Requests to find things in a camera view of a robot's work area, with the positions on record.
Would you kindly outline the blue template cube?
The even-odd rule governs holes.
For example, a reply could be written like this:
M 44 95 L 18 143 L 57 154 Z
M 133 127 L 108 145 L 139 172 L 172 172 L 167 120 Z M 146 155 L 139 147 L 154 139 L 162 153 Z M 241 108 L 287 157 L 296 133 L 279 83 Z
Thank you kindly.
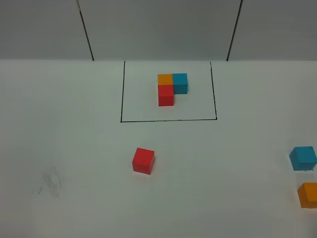
M 188 93 L 188 77 L 186 73 L 175 73 L 172 75 L 174 94 Z

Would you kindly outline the red template cube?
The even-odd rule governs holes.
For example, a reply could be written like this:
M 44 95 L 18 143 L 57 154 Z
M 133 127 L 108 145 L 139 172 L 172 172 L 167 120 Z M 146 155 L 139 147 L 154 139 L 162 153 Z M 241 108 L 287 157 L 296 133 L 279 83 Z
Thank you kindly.
M 160 107 L 174 105 L 173 85 L 159 85 L 158 86 L 158 105 Z

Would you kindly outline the orange template cube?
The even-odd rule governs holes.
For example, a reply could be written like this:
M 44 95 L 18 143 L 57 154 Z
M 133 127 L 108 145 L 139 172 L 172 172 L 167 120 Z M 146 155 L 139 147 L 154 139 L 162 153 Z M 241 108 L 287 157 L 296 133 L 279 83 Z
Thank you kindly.
M 158 74 L 158 85 L 173 85 L 173 75 Z

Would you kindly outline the blue loose cube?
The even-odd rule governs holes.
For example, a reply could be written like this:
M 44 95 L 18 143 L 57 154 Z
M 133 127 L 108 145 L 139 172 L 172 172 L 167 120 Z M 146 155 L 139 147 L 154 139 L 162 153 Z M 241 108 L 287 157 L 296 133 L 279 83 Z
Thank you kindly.
M 311 171 L 317 164 L 313 146 L 294 147 L 289 158 L 294 171 Z

